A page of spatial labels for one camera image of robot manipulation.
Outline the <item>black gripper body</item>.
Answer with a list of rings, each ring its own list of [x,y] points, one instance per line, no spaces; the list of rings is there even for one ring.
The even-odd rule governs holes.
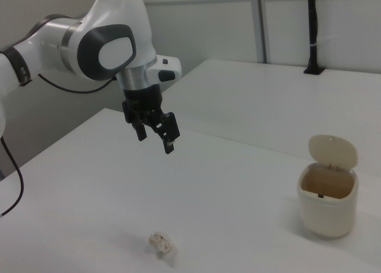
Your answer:
[[[126,100],[122,103],[127,123],[141,120],[144,124],[159,124],[163,111],[163,101],[159,85],[140,90],[124,90]]]

